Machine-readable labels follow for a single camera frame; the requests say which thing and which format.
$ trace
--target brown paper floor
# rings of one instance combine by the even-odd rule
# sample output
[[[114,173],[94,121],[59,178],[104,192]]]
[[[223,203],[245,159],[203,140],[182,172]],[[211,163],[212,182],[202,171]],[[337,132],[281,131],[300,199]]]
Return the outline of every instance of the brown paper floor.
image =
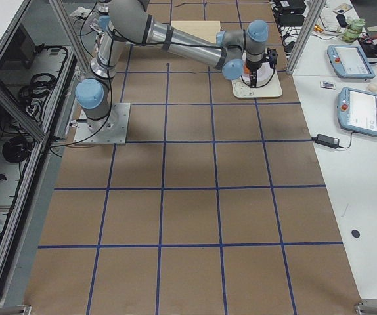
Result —
[[[359,296],[266,1],[155,0],[161,22],[269,22],[283,96],[128,48],[126,146],[67,148],[25,303],[42,314],[354,314]]]

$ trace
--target power adapter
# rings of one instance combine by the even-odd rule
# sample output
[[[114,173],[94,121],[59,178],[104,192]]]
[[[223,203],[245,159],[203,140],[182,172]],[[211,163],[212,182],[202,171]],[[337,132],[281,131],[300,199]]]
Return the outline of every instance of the power adapter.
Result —
[[[328,146],[333,149],[340,148],[339,139],[333,138],[332,136],[326,136],[319,133],[317,136],[312,136],[311,139],[322,146]]]

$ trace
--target blue joint cap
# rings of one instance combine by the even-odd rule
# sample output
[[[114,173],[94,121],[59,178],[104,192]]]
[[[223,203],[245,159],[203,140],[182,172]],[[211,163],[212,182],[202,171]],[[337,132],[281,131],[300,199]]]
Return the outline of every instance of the blue joint cap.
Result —
[[[216,45],[222,47],[222,41],[223,41],[223,35],[224,34],[225,34],[225,32],[223,32],[223,31],[216,33]]]
[[[99,18],[99,27],[105,32],[107,27],[108,27],[108,23],[110,23],[110,17],[108,15],[102,15],[100,16]]]
[[[262,43],[269,37],[269,26],[263,20],[255,20],[248,26],[247,34],[252,40]]]
[[[242,59],[232,59],[228,61],[222,68],[222,74],[227,80],[238,79],[244,71],[244,63]]]
[[[101,104],[104,98],[104,89],[96,79],[85,79],[77,85],[75,96],[83,108],[92,110]]]

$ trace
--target blue tape grid line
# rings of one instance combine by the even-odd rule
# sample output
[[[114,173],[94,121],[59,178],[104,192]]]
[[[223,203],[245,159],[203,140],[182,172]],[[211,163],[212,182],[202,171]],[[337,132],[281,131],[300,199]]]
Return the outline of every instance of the blue tape grid line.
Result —
[[[238,4],[252,4],[249,2],[242,2],[242,1],[235,1],[236,7],[237,7],[237,13],[238,13],[238,19],[239,21],[237,22],[226,22],[226,23],[237,23],[240,24],[240,27],[242,27],[243,23],[248,23],[247,21],[242,21],[241,15],[240,15],[240,10]],[[207,5],[206,1],[203,0],[203,9],[204,9],[204,20],[206,20],[206,10],[205,6]],[[170,20],[172,18],[172,0],[171,0],[171,11],[170,11]],[[127,59],[127,66],[126,70],[124,72],[120,72],[124,74],[124,81],[123,81],[123,87],[122,87],[122,94],[120,97],[120,101],[123,100],[123,94],[125,91],[125,84],[126,84],[126,79],[127,75],[131,72],[129,72],[129,63],[131,60],[131,55],[132,55],[132,50],[133,50],[133,45],[130,47],[129,50],[129,56]],[[99,254],[100,254],[100,249],[102,248],[158,248],[158,268],[157,268],[157,288],[156,288],[156,315],[159,315],[159,307],[160,307],[160,273],[161,273],[161,254],[162,254],[162,248],[180,248],[180,247],[218,247],[220,249],[220,257],[221,257],[221,277],[222,277],[222,294],[223,294],[223,304],[224,304],[224,310],[225,310],[225,315],[228,314],[228,307],[227,307],[227,296],[226,296],[226,287],[225,287],[225,265],[224,265],[224,252],[223,248],[224,247],[261,247],[261,246],[281,246],[282,249],[282,254],[284,258],[284,264],[285,264],[285,269],[286,269],[286,277],[288,281],[288,286],[289,286],[289,291],[290,291],[290,296],[292,300],[292,308],[294,310],[294,315],[297,314],[296,312],[296,305],[295,305],[295,300],[294,300],[294,293],[292,290],[292,284],[290,281],[290,275],[289,275],[289,268],[288,268],[288,262],[286,258],[286,253],[284,248],[286,246],[296,246],[296,245],[341,245],[343,244],[341,241],[311,241],[311,242],[284,242],[283,237],[282,237],[282,230],[280,227],[280,221],[278,217],[278,209],[277,209],[277,204],[276,204],[276,199],[275,199],[275,193],[274,189],[276,188],[324,188],[326,187],[325,185],[273,185],[272,180],[271,180],[271,170],[269,167],[269,160],[267,157],[266,153],[266,143],[268,142],[307,142],[311,141],[309,139],[293,139],[293,140],[265,140],[264,134],[263,134],[263,129],[261,128],[261,119],[260,119],[260,114],[259,114],[259,107],[261,105],[279,105],[279,104],[300,104],[299,102],[272,102],[272,103],[259,103],[257,99],[254,99],[253,102],[251,102],[251,105],[254,105],[257,110],[257,118],[259,122],[259,127],[260,127],[260,133],[261,133],[261,138],[263,140],[253,140],[253,141],[218,141],[215,140],[215,126],[214,126],[214,118],[213,118],[213,107],[215,105],[248,105],[248,102],[243,102],[243,103],[222,103],[222,104],[216,104],[213,103],[212,99],[212,84],[211,84],[211,74],[214,74],[217,71],[210,70],[208,67],[208,70],[204,73],[208,74],[208,80],[209,80],[209,88],[210,88],[210,103],[209,104],[191,104],[191,105],[208,105],[211,106],[211,119],[212,119],[212,136],[213,140],[212,141],[167,141],[166,140],[166,129],[167,129],[167,107],[168,106],[173,106],[173,105],[181,105],[181,103],[178,104],[169,104],[168,103],[168,93],[169,93],[169,74],[170,73],[192,73],[192,72],[171,72],[169,63],[167,64],[167,71],[166,72],[152,72],[152,73],[166,73],[167,74],[167,86],[166,86],[166,103],[154,103],[154,104],[132,104],[134,105],[164,105],[166,107],[165,110],[165,121],[164,121],[164,141],[133,141],[129,143],[160,143],[164,145],[163,149],[163,159],[162,159],[162,180],[161,180],[161,187],[155,188],[155,187],[146,187],[146,188],[114,188],[111,187],[111,180],[112,180],[112,171],[114,168],[114,159],[116,156],[116,145],[114,145],[113,153],[112,153],[112,159],[110,162],[110,170],[108,174],[108,184],[107,187],[104,188],[96,188],[96,187],[87,187],[87,188],[55,188],[57,191],[70,191],[70,190],[105,190],[106,195],[104,199],[104,207],[102,211],[102,219],[100,223],[100,230],[99,230],[99,237],[98,237],[98,242],[97,244],[87,244],[87,245],[40,245],[38,248],[39,249],[74,249],[74,248],[84,248],[84,249],[96,249],[96,255],[95,255],[95,261],[94,261],[94,267],[93,267],[93,274],[91,278],[91,286],[89,290],[89,298],[88,298],[88,303],[87,303],[87,312],[86,314],[89,315],[91,312],[91,303],[92,303],[92,297],[93,297],[93,290],[95,286],[95,279],[97,275],[97,266],[98,266],[98,261],[99,261]],[[133,73],[151,73],[151,72],[133,72]],[[219,186],[219,179],[218,179],[218,172],[217,172],[217,154],[216,154],[216,144],[219,143],[262,143],[263,149],[265,152],[265,159],[266,159],[266,165],[267,165],[267,172],[269,176],[269,181],[270,185],[268,186],[240,186],[240,187],[220,187]],[[166,163],[166,146],[167,144],[171,143],[212,143],[213,144],[213,158],[214,158],[214,167],[215,167],[215,187],[194,187],[194,188],[166,188],[165,187],[165,163]],[[223,243],[222,239],[222,228],[221,228],[221,214],[220,214],[220,202],[219,202],[219,191],[220,190],[230,190],[230,189],[254,189],[254,188],[270,188],[272,192],[272,197],[273,197],[273,203],[275,207],[275,214],[277,217],[277,225],[278,225],[278,232],[279,232],[279,237],[280,237],[280,242],[273,242],[273,243]],[[102,243],[102,232],[103,232],[103,227],[104,227],[104,220],[106,217],[106,210],[107,210],[107,204],[108,204],[108,196],[109,196],[109,191],[110,190],[160,190],[161,191],[161,202],[160,202],[160,231],[159,231],[159,240],[158,244],[136,244],[136,245],[131,245],[131,244],[101,244]],[[164,192],[166,190],[215,190],[216,191],[216,198],[217,198],[217,217],[218,217],[218,227],[219,227],[219,243],[217,244],[163,244],[162,243],[162,218],[163,218],[163,210],[164,210]]]
[[[261,138],[264,139],[265,137],[264,137],[264,134],[263,134],[263,128],[261,127],[261,118],[260,118],[259,106],[256,106],[256,111],[257,111],[257,118],[259,120]],[[288,289],[289,289],[289,294],[290,294],[290,297],[291,297],[292,309],[294,311],[294,315],[297,315],[294,292],[293,292],[293,289],[292,289],[292,282],[291,282],[290,273],[289,273],[288,259],[286,257],[285,246],[284,246],[283,235],[282,235],[282,227],[280,225],[278,206],[277,206],[277,203],[276,203],[275,188],[273,186],[272,174],[271,174],[271,170],[270,170],[269,158],[267,156],[267,150],[266,150],[266,143],[265,142],[263,142],[263,150],[264,150],[264,154],[265,154],[266,168],[267,168],[267,173],[269,175],[269,182],[270,182],[270,186],[271,186],[270,189],[271,189],[271,193],[272,193],[273,207],[275,208],[275,215],[276,215],[278,233],[279,233],[279,238],[280,238],[280,248],[282,249],[282,256],[283,256],[283,261],[284,261],[284,265],[285,265],[286,280],[288,282]]]
[[[262,186],[223,186],[223,187],[59,187],[55,191],[70,190],[236,190],[236,189],[264,189],[264,188],[325,188],[325,184],[318,185],[262,185]]]
[[[130,47],[129,56],[127,57],[126,70],[129,69],[129,63],[130,63],[132,50],[133,50],[133,47]],[[125,73],[124,79],[123,79],[122,93],[120,95],[120,102],[123,101],[126,80],[127,80],[127,74]],[[94,285],[95,285],[95,278],[97,277],[98,259],[99,259],[99,252],[100,252],[100,249],[101,249],[100,245],[101,245],[101,242],[102,242],[102,232],[103,232],[103,229],[104,229],[104,222],[105,222],[105,216],[106,216],[106,210],[107,210],[107,204],[108,204],[108,196],[110,194],[109,187],[110,187],[111,179],[112,179],[112,170],[114,168],[114,159],[116,157],[116,150],[117,150],[117,145],[115,144],[114,147],[113,147],[113,151],[112,151],[112,157],[111,157],[111,162],[110,162],[110,170],[108,172],[107,189],[106,189],[106,193],[105,193],[104,208],[102,210],[101,224],[100,224],[100,228],[99,228],[99,236],[98,236],[98,244],[97,244],[97,252],[95,253],[95,261],[94,261],[94,267],[93,267],[92,278],[91,278],[91,286],[89,288],[89,297],[88,297],[86,315],[90,315],[90,313],[91,313],[92,295],[93,295],[93,290],[94,290]]]
[[[301,102],[258,102],[257,101],[257,105],[258,106],[263,106],[263,105],[300,105]],[[132,103],[131,104],[132,106],[164,106],[165,104],[164,103]],[[167,104],[168,106],[178,106],[178,105],[193,105],[193,106],[207,106],[209,104],[205,104],[205,103],[168,103]],[[246,105],[246,106],[255,106],[255,103],[253,101],[251,102],[248,102],[248,101],[245,101],[244,103],[216,103],[214,102],[213,103],[213,106],[237,106],[237,105]]]
[[[219,231],[219,254],[221,259],[221,278],[222,278],[222,298],[223,298],[223,310],[225,315],[228,315],[228,303],[227,303],[227,288],[225,281],[225,261],[223,257],[223,246],[222,246],[222,222],[221,222],[221,203],[219,201],[219,177],[217,172],[217,154],[216,154],[216,142],[215,142],[215,120],[213,114],[213,102],[212,102],[212,84],[210,73],[208,73],[209,78],[209,94],[210,94],[210,112],[212,120],[212,139],[213,139],[213,164],[215,170],[215,190],[216,190],[216,204],[217,204],[217,223]]]
[[[219,243],[219,244],[83,244],[83,245],[40,245],[38,249],[73,248],[187,248],[187,247],[269,247],[269,246],[329,246],[343,245],[342,241],[289,241],[286,243]]]
[[[164,141],[167,139],[167,117],[168,117],[168,94],[169,94],[169,63],[167,64],[167,90],[166,90],[166,106],[165,106],[165,119],[164,119]],[[166,164],[166,143],[162,149],[162,173],[161,173],[161,203],[160,203],[160,224],[159,224],[159,246],[158,246],[158,265],[156,272],[156,303],[155,315],[159,315],[160,311],[160,284],[161,284],[161,258],[162,258],[162,223],[164,217],[164,187],[165,187],[165,164]]]

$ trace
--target bottle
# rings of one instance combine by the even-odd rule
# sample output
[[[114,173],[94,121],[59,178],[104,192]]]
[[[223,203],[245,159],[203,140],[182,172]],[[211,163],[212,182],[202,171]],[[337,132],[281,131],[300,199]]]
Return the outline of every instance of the bottle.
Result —
[[[347,28],[342,35],[342,41],[346,43],[353,43],[362,33],[362,28],[365,25],[363,18],[351,19],[347,18]]]

